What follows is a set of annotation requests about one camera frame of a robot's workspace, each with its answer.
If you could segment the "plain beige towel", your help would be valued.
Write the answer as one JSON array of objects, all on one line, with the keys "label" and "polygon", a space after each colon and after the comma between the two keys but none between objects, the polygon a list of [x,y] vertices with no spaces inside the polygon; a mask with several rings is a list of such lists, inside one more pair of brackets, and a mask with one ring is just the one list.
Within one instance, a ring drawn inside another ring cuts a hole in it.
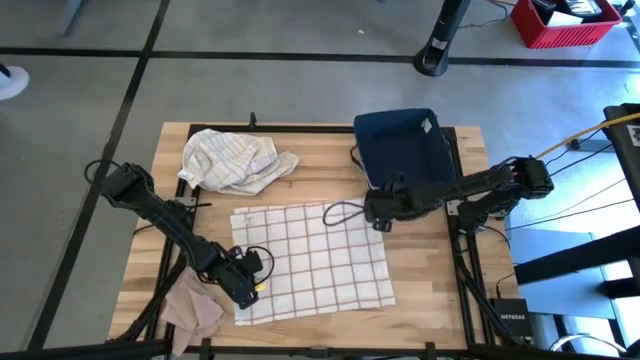
[{"label": "plain beige towel", "polygon": [[211,337],[222,324],[223,308],[191,268],[182,271],[165,301],[160,318],[175,327],[174,356],[181,356],[192,341]]}]

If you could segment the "navy blue fabric basket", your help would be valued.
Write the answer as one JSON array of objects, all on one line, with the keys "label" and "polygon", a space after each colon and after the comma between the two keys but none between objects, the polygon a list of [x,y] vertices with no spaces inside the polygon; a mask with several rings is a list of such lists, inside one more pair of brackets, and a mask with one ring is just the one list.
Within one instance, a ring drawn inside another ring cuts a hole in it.
[{"label": "navy blue fabric basket", "polygon": [[371,189],[394,173],[407,185],[456,178],[449,146],[436,114],[428,108],[387,110],[358,115],[353,130],[359,159]]}]

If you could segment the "white towel wide brown checks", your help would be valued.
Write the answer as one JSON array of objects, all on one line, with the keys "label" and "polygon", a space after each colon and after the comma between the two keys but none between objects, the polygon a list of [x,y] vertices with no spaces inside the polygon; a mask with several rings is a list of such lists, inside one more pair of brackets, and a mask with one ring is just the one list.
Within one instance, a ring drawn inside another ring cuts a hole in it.
[{"label": "white towel wide brown checks", "polygon": [[233,244],[258,252],[258,301],[234,307],[250,326],[396,303],[381,232],[361,212],[363,201],[237,208]]}]

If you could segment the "cream towel thin grey plaid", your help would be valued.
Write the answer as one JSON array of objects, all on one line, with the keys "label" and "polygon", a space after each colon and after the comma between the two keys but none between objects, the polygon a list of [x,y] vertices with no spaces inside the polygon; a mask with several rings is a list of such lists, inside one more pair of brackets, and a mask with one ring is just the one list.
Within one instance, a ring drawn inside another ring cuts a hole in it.
[{"label": "cream towel thin grey plaid", "polygon": [[297,155],[279,152],[270,137],[205,129],[187,141],[178,177],[193,189],[255,196],[298,164]]}]

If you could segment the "black metal beam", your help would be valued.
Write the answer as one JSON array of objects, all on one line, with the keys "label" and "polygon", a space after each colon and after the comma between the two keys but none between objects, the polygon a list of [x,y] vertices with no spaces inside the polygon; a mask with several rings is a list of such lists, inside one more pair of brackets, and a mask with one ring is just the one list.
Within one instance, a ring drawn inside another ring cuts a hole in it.
[{"label": "black metal beam", "polygon": [[633,278],[640,285],[640,225],[519,264],[514,271],[524,285],[624,260],[631,262]]}]

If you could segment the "grey power brick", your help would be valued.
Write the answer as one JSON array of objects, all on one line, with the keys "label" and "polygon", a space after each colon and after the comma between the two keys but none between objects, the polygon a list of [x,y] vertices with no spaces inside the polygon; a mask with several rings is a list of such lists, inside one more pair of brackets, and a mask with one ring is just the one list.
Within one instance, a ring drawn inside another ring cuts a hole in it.
[{"label": "grey power brick", "polygon": [[611,145],[612,143],[606,139],[576,139],[570,142],[569,149],[581,152],[596,152],[599,150],[610,152]]}]

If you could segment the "black desk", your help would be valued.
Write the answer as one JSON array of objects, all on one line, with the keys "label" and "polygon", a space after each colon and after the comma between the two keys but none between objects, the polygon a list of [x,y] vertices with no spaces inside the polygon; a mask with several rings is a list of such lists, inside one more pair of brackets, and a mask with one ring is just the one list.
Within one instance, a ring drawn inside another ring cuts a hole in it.
[{"label": "black desk", "polygon": [[607,121],[637,115],[637,118],[627,122],[609,126],[604,132],[613,145],[636,207],[640,211],[640,103],[608,106],[603,112]]}]

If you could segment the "red plastic crate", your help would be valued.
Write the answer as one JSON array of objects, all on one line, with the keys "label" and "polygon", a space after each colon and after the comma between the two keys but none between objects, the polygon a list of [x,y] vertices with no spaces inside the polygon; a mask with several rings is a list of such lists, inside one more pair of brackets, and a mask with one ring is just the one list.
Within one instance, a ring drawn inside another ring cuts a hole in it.
[{"label": "red plastic crate", "polygon": [[607,0],[595,1],[602,9],[599,22],[549,27],[539,17],[532,0],[518,0],[510,16],[527,48],[591,46],[622,22],[618,11]]}]

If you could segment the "white box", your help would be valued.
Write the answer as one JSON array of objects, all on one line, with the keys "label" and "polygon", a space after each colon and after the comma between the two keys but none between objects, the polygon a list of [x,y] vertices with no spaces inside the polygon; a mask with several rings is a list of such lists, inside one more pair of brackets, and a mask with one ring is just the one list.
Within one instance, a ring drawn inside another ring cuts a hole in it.
[{"label": "white box", "polygon": [[546,26],[547,27],[574,26],[574,25],[580,25],[582,22],[583,22],[583,19],[581,17],[554,11],[550,15],[549,20],[546,23]]}]

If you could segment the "black device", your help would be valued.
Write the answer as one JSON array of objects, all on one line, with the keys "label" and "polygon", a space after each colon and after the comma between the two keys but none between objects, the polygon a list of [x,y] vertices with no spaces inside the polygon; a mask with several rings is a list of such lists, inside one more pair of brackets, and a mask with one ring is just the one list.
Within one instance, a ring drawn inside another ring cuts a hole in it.
[{"label": "black device", "polygon": [[595,0],[531,0],[534,6],[544,11],[558,11],[576,17],[595,17],[602,8]]}]

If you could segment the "person's foot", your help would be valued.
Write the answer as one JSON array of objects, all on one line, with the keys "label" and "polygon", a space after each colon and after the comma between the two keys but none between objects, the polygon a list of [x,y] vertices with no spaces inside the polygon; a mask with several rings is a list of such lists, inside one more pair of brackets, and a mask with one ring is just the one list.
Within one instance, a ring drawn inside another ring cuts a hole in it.
[{"label": "person's foot", "polygon": [[0,63],[0,101],[14,98],[23,92],[29,79],[25,69]]}]

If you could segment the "grey metal leg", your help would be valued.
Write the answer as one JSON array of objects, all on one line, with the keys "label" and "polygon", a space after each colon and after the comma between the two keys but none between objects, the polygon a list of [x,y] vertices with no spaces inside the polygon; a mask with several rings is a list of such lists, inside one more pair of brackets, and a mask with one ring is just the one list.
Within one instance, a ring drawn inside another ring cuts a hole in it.
[{"label": "grey metal leg", "polygon": [[74,21],[76,20],[76,17],[82,9],[85,1],[86,0],[66,0],[58,29],[58,34],[61,37],[69,35]]}]

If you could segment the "black aluminium table frame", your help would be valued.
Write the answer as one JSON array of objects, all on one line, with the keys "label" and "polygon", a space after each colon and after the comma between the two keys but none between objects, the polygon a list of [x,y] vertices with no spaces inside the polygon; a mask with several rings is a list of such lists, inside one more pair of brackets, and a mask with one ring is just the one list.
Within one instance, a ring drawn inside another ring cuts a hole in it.
[{"label": "black aluminium table frame", "polygon": [[[359,174],[348,149],[353,129],[346,124],[225,123],[225,132],[267,135],[302,161],[292,179],[258,198],[259,204],[301,203],[350,197]],[[395,226],[390,266],[403,279],[398,303],[379,311],[306,317],[273,325],[240,328],[232,323],[189,347],[203,359],[224,355],[468,358],[511,360],[514,348],[498,341],[495,329],[459,278],[454,220],[444,213]],[[0,360],[143,360],[168,356],[174,328],[160,317],[160,293],[184,265],[172,243],[142,228],[131,250],[110,338],[99,344],[0,354]],[[416,273],[409,279],[410,272]]]}]

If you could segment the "black pedestal stand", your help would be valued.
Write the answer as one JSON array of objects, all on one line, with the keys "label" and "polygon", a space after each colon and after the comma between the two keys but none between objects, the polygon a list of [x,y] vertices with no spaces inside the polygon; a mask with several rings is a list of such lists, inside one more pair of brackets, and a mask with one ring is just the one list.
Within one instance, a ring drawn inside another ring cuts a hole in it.
[{"label": "black pedestal stand", "polygon": [[413,66],[419,73],[438,77],[446,72],[449,48],[470,2],[471,0],[444,0],[427,43],[413,57]]}]

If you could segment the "black network switch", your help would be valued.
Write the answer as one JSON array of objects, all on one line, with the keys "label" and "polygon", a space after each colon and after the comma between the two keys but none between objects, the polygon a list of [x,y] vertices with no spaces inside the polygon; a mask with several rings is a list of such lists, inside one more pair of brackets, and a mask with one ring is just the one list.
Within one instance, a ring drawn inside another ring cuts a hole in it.
[{"label": "black network switch", "polygon": [[534,335],[531,316],[524,299],[492,298],[490,304],[513,338],[526,345],[532,344]]}]

